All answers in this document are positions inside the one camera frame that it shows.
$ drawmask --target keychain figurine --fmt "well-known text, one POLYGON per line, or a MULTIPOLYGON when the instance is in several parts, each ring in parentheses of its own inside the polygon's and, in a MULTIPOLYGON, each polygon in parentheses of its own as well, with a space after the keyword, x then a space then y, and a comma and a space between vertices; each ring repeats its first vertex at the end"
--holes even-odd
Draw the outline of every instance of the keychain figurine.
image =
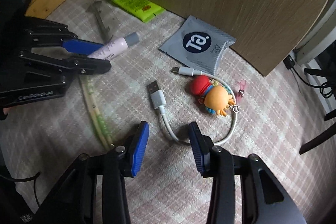
POLYGON ((199 102, 205 105, 210 114, 226 116, 225 110, 237 106, 232 95, 224 86, 218 85, 217 81, 211 83, 205 75, 196 77, 190 84, 190 91, 193 95, 200 96, 199 102))

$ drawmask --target white charging cable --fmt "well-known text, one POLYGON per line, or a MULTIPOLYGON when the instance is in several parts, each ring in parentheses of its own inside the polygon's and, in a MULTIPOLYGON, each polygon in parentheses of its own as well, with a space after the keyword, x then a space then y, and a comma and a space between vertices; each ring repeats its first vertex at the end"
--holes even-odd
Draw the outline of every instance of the white charging cable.
MULTIPOLYGON (((223 86, 225 86, 230 91, 230 93, 233 97, 233 100, 236 101, 235 94, 232 91, 232 89, 229 87, 229 85, 227 83, 225 83, 222 79, 220 79, 220 78, 218 78, 214 75, 202 72, 200 70, 195 70, 193 68, 187 68, 187 67, 173 68, 172 72, 178 73, 180 75, 187 75, 187 76, 205 75, 205 76, 207 76, 207 77, 209 77, 213 80, 216 80, 217 82, 219 82, 223 86)), ((166 116, 166 110, 165 110, 165 105, 167 104, 166 99, 164 97, 163 91, 159 87, 158 82, 154 81, 153 83, 149 84, 148 89, 149 89, 149 92, 150 92, 150 95, 151 95, 153 107, 154 107, 154 109, 159 110, 160 115, 162 116, 163 122, 164 122, 164 124, 167 128, 167 131, 169 132, 169 135, 172 137, 172 139, 179 144, 190 145, 190 143, 188 143, 188 142, 181 141, 174 134, 173 130, 171 129, 171 127, 169 125, 169 122, 168 122, 168 119, 167 119, 167 116, 166 116)), ((230 128, 229 133, 222 140, 220 140, 219 142, 216 142, 214 145, 219 145, 220 146, 223 143, 227 142, 231 138, 231 136, 232 136, 232 134, 233 134, 233 132, 236 128, 236 124, 237 124, 237 111, 233 111, 233 119, 232 119, 232 124, 231 124, 231 128, 230 128)))

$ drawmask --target gray foil pouch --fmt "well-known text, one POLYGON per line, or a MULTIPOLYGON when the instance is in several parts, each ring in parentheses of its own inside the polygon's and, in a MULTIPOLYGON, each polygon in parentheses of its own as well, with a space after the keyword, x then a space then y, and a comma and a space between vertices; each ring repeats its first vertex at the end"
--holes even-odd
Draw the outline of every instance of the gray foil pouch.
POLYGON ((191 15, 160 50, 190 68, 214 75, 223 50, 235 41, 231 35, 191 15))

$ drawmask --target green tube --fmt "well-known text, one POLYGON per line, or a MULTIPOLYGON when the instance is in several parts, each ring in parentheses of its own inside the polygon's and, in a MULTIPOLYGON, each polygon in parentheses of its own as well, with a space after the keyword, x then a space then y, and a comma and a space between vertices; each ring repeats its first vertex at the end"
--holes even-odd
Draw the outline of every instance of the green tube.
POLYGON ((165 11, 164 8, 148 0, 111 0, 144 23, 165 11))

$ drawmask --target metal pivot bolt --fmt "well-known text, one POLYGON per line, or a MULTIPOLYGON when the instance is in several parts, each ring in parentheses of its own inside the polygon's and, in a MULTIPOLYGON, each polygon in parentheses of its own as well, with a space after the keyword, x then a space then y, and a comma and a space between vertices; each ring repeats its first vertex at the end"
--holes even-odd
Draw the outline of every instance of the metal pivot bolt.
POLYGON ((221 148, 220 146, 214 145, 212 147, 212 151, 220 153, 223 150, 223 148, 221 148))
POLYGON ((115 148, 115 151, 117 153, 124 153, 125 150, 126 150, 125 146, 122 146, 122 145, 115 148))
POLYGON ((87 160, 88 157, 89 157, 88 154, 83 153, 83 154, 80 154, 80 155, 78 156, 78 159, 79 159, 79 160, 87 160))
POLYGON ((259 157, 256 154, 251 154, 249 157, 253 161, 258 161, 259 160, 259 157))

